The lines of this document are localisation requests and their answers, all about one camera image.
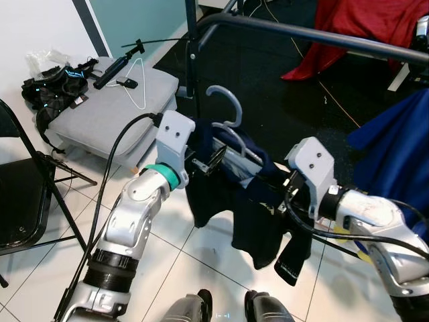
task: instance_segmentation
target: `teal wall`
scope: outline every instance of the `teal wall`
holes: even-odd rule
[[[184,0],[90,0],[113,57],[123,56],[140,38],[170,38],[186,21]],[[162,43],[146,44],[143,58],[150,57]]]

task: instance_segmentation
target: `black chair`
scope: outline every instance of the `black chair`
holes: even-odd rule
[[[19,252],[56,242],[77,238],[86,248],[55,182],[81,178],[92,185],[97,183],[65,164],[37,152],[9,106],[0,100],[0,138],[21,138],[31,158],[0,165],[0,255]],[[71,173],[68,178],[54,180],[56,167]],[[74,235],[36,244],[48,223],[51,196],[54,195],[67,218]],[[0,285],[7,282],[0,275]]]

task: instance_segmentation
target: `white wall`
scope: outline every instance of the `white wall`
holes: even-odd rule
[[[43,152],[50,148],[34,126],[34,112],[22,99],[21,85],[29,78],[25,55],[52,48],[79,61],[97,56],[72,0],[0,1],[0,98],[13,109],[36,149]],[[0,138],[0,164],[27,157],[20,139]]]

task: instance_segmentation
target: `black floor mat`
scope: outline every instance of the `black floor mat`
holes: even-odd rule
[[[248,0],[244,14],[249,15],[259,0]],[[276,0],[268,3],[280,22],[314,27],[316,0]],[[272,20],[264,5],[253,17]],[[310,44],[295,39],[303,54]],[[184,79],[185,42],[178,42],[156,68]],[[286,82],[281,75],[297,67],[301,57],[289,37],[268,32],[221,26],[202,49],[198,61],[202,116],[232,119],[234,111],[220,96],[207,97],[208,86],[230,89],[243,107],[243,129],[274,160],[282,161],[294,144],[316,136],[335,157],[339,182],[353,182],[353,167],[360,154],[347,145],[346,138],[357,126],[331,99],[314,78]],[[386,61],[346,55],[319,79],[343,109],[360,125],[373,119],[389,106],[413,93],[416,87],[401,86],[388,93],[393,79]],[[188,99],[177,99],[179,112],[194,115]]]

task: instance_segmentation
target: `red fabric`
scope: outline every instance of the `red fabric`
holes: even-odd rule
[[[417,21],[428,12],[428,0],[318,0],[315,28],[408,48]],[[314,43],[301,65],[282,79],[313,77],[345,53],[341,48]]]

